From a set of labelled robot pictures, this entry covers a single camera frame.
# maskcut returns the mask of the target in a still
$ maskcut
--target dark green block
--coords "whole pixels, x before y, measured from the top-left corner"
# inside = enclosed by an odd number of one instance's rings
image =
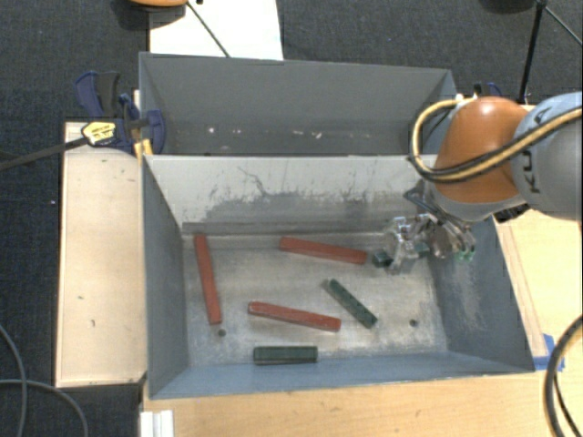
[[[356,299],[338,280],[331,279],[326,290],[342,304],[364,327],[370,329],[378,319]]]
[[[258,346],[253,350],[253,362],[260,366],[270,364],[302,364],[316,362],[315,346]]]

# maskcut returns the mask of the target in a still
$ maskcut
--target red block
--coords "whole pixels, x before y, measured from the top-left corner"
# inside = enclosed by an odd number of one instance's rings
[[[249,303],[248,313],[253,316],[282,320],[283,322],[328,331],[338,331],[342,324],[342,321],[335,317],[323,316],[322,314],[315,314],[307,310],[284,308],[283,306],[259,301]]]
[[[343,248],[331,244],[315,243],[305,239],[281,237],[280,249],[283,251],[313,256],[315,258],[341,260],[352,264],[364,264],[368,259],[365,251],[358,249]]]
[[[207,305],[209,324],[220,324],[222,322],[222,315],[220,313],[219,294],[215,286],[209,244],[205,235],[194,236],[194,249],[199,264],[200,283],[202,284],[204,302]]]

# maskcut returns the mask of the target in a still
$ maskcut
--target gray metal bin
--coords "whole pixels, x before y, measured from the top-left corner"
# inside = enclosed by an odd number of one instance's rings
[[[195,85],[203,75],[216,75],[210,65],[225,72],[230,71],[225,66],[220,68],[220,61],[229,66],[232,62],[241,63],[246,67],[237,69],[253,71],[250,65],[240,60],[184,57],[184,68],[178,70],[179,57],[143,56],[142,63],[145,59],[150,65],[144,69],[153,77],[147,87],[150,94],[143,98],[153,102],[159,97],[156,105],[146,105],[162,108],[170,135],[169,153],[146,157],[142,168],[148,389],[152,398],[345,387],[534,370],[492,221],[476,225],[477,251],[472,262],[428,257],[420,259],[411,273],[399,276],[389,276],[372,263],[354,266],[278,250],[279,237],[286,235],[372,253],[382,246],[383,228],[390,218],[414,214],[414,206],[402,195],[414,185],[417,176],[396,145],[405,135],[396,123],[394,128],[385,130],[378,123],[377,129],[369,130],[390,139],[387,144],[394,145],[392,156],[378,155],[371,149],[372,143],[358,154],[347,155],[343,147],[348,147],[350,141],[346,138],[340,142],[324,140],[315,153],[313,141],[305,136],[295,143],[301,146],[300,151],[284,145],[287,148],[280,154],[270,154],[268,143],[258,142],[253,147],[251,143],[235,147],[237,150],[231,152],[236,153],[231,156],[221,154],[220,142],[208,140],[204,132],[204,96],[194,96],[199,101],[193,107],[196,114],[184,107],[183,96],[197,91]],[[171,84],[166,81],[157,86],[153,75],[158,68],[168,68],[169,60],[173,73],[189,74],[178,76],[174,84],[177,92],[170,90]],[[190,70],[199,62],[209,71]],[[325,65],[331,76],[333,66]],[[263,69],[260,62],[251,66]],[[341,66],[340,70],[357,76],[358,68]],[[302,69],[307,76],[310,70],[304,65]],[[362,75],[368,76],[369,69],[364,66]],[[437,83],[448,76],[442,75]],[[231,89],[231,93],[235,90],[230,83],[224,89]],[[220,83],[213,90],[216,94]],[[435,86],[427,88],[426,94],[434,96],[435,90]],[[297,97],[300,100],[289,99],[282,112],[291,112],[293,106],[307,102],[302,93]],[[403,125],[411,123],[425,102],[426,97],[419,99],[418,105],[408,106],[411,116],[406,121],[403,118]],[[235,107],[227,109],[231,113],[218,116],[216,128],[234,115]],[[282,135],[293,134],[285,129],[286,116],[282,112],[266,115],[271,115],[274,129],[282,128]],[[362,112],[362,123],[356,113],[351,121],[371,125],[369,113]],[[381,118],[380,110],[376,115]],[[260,130],[253,129],[258,119],[261,112],[241,113],[241,131],[250,128],[252,134],[259,135]],[[309,109],[296,120],[305,125],[304,131],[313,125]],[[173,138],[173,125],[178,124],[174,122],[180,124],[182,131]],[[329,125],[329,131],[337,131],[333,122]],[[179,137],[196,137],[201,143],[181,142]],[[202,157],[203,150],[211,156]],[[207,322],[192,242],[193,234],[198,233],[209,239],[223,312],[219,326]],[[325,292],[322,283],[332,278],[379,318],[372,329],[359,324]],[[247,303],[252,300],[339,317],[343,326],[332,333],[253,318],[247,314]],[[314,364],[262,367],[252,363],[254,347],[290,344],[318,346],[320,360]]]

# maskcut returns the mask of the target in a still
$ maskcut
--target gray robot arm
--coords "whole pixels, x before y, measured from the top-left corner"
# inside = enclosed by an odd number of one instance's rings
[[[515,137],[577,107],[580,92],[551,97],[527,114]],[[531,208],[581,221],[581,117],[524,150],[511,167],[518,192]]]

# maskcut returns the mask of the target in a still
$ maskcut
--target black carpet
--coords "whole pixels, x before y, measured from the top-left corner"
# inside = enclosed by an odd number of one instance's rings
[[[581,34],[583,0],[549,0]],[[495,82],[518,93],[532,0],[278,0],[289,59],[450,68],[458,89]],[[148,16],[122,0],[0,0],[0,150],[25,154],[61,140],[84,111],[72,83],[89,69],[138,86],[137,54],[148,48]],[[537,102],[581,89],[581,48],[543,18],[528,92]],[[51,382],[55,356],[59,159],[0,173],[0,323],[22,352],[30,379]],[[0,342],[0,379],[17,368]],[[137,432],[135,386],[75,390],[92,436]],[[15,434],[16,388],[0,390],[0,435]],[[31,391],[26,435],[80,435],[75,414]]]

